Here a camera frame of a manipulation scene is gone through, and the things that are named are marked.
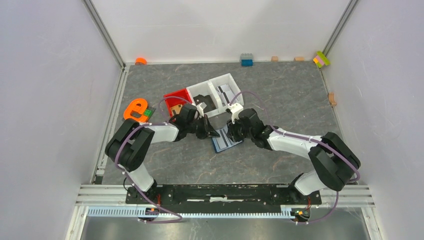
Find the white card with stripe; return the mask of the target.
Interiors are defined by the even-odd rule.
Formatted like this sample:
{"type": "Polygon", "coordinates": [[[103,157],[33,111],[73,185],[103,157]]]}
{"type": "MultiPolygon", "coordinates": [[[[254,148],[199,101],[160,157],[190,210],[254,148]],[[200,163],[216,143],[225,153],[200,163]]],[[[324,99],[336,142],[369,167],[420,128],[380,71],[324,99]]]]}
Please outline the white card with stripe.
{"type": "Polygon", "coordinates": [[[228,128],[226,126],[218,130],[220,137],[216,139],[215,143],[218,151],[224,151],[236,144],[235,142],[232,142],[230,139],[227,138],[227,131],[228,128]]]}

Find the blue card holder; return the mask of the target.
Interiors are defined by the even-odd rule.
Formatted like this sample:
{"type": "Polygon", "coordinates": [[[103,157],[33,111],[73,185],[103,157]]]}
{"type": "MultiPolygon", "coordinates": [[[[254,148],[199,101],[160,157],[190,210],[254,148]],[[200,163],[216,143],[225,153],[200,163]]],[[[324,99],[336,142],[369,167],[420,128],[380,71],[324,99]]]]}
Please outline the blue card holder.
{"type": "Polygon", "coordinates": [[[228,138],[227,137],[228,127],[227,126],[224,126],[220,129],[217,129],[216,131],[218,132],[219,136],[213,137],[211,139],[215,153],[223,152],[225,150],[228,150],[228,149],[244,142],[244,140],[234,142],[230,138],[228,138]]]}

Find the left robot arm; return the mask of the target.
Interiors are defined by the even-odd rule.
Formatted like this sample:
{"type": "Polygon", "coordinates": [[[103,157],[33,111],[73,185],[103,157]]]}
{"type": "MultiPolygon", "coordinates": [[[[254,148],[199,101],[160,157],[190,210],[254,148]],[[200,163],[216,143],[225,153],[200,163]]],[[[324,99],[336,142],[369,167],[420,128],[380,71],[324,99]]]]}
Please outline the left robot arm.
{"type": "Polygon", "coordinates": [[[145,204],[157,198],[156,181],[149,174],[144,160],[152,144],[178,142],[188,134],[198,139],[219,137],[207,115],[201,115],[192,104],[184,104],[180,112],[162,123],[140,123],[125,120],[107,143],[104,153],[117,169],[134,184],[138,197],[145,204]]]}

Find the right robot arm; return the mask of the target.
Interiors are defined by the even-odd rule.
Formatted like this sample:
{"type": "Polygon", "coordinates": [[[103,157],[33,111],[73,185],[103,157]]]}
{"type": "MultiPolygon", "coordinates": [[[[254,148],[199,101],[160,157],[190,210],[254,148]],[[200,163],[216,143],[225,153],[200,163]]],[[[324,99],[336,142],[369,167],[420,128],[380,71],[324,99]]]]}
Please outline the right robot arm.
{"type": "Polygon", "coordinates": [[[253,108],[233,104],[226,109],[227,137],[239,142],[250,139],[258,148],[291,153],[311,161],[313,170],[302,173],[290,184],[289,199],[302,204],[315,191],[329,188],[339,192],[360,178],[360,160],[334,132],[323,136],[303,135],[265,125],[253,108]]]}

